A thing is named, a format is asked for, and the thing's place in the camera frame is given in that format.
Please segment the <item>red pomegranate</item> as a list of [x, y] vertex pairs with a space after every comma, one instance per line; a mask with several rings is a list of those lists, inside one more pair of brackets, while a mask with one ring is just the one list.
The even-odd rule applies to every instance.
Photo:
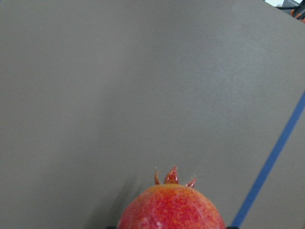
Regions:
[[137, 196], [124, 210], [119, 229], [225, 229], [227, 226], [215, 205], [198, 192], [193, 178], [179, 183], [177, 167], [164, 182], [155, 171], [155, 184]]

